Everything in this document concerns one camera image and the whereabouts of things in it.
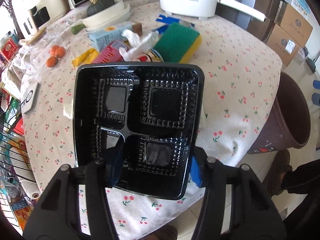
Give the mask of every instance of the trash can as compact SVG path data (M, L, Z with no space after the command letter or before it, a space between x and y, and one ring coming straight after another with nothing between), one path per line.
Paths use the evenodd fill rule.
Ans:
M249 154L304 147L310 137L307 102L297 83L281 72L278 92L268 120L252 144Z

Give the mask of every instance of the green and yellow sponge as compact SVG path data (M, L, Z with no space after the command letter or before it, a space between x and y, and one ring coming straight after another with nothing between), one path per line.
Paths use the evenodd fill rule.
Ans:
M186 64L202 42L199 32L173 23L154 46L164 62Z

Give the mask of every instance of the cherry print tablecloth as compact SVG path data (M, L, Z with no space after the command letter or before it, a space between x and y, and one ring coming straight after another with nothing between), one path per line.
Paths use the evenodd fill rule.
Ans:
M130 20L141 22L144 33L161 25L155 21L157 15L163 13L158 0L124 1L129 1L132 7ZM84 17L84 11L84 8L77 8L69 12L49 26L46 35L34 45L33 58L39 69L45 66L52 44L64 44L67 54L58 65L50 70L43 67L39 74L25 75L22 79L22 94L35 80L41 85L35 109L23 116L28 154L41 190L62 164L76 165L72 120L66 114L73 100L76 77L71 61L91 48L91 44L84 30L72 35L69 26ZM208 155L234 166L255 141L268 118L282 62L261 41L223 18L181 18L195 23L203 36L203 42L190 62L201 67L205 74L206 127L198 131L196 144ZM191 179L185 196L178 201L140 196L115 188L107 190L121 240L138 239L156 230L191 206L203 193L204 190L197 188ZM82 230L90 233L83 187L79 190L79 198Z

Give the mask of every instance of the white bowl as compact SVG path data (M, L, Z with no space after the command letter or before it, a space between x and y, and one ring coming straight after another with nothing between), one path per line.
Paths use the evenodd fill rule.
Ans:
M88 27L93 28L97 25L100 25L103 22L108 21L109 19L114 18L120 12L124 10L124 4L122 0L115 0L116 4L110 6L107 9L104 9L90 17L82 19L82 22Z
M128 3L125 3L125 9L121 11L118 15L113 17L112 19L108 19L107 21L104 21L98 25L95 25L94 27L87 27L85 30L87 32L94 32L97 30L104 30L105 28L118 24L121 22L125 22L130 17L130 5Z

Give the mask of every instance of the shoe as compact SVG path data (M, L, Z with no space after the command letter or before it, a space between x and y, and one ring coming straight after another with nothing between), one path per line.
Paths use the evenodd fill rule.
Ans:
M290 166L290 153L286 149L277 152L270 170L262 182L270 198L273 195L280 195L284 191L281 188L282 179L280 175L287 171L292 171L292 167Z
M178 239L177 229L167 224L139 240L177 240L177 239Z

